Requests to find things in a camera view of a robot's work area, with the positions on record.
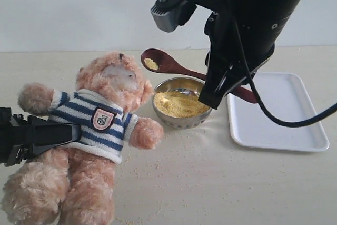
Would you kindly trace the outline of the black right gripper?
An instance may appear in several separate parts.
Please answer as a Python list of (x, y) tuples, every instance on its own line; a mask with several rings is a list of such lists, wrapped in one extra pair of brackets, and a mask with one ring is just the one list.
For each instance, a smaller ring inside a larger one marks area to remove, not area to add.
[(211, 47), (199, 101), (217, 109), (230, 88), (247, 82), (275, 49), (275, 41), (300, 0), (221, 0), (205, 27)]

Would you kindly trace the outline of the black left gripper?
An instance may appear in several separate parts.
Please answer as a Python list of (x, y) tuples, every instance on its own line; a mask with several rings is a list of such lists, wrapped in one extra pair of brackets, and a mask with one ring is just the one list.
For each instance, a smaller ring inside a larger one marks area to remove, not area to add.
[(22, 114), (12, 115), (10, 107), (1, 108), (1, 164), (10, 167), (27, 160), (27, 154), (42, 154), (45, 151), (78, 141), (81, 126), (57, 123), (29, 115), (31, 127), (29, 146), (25, 143), (27, 120)]

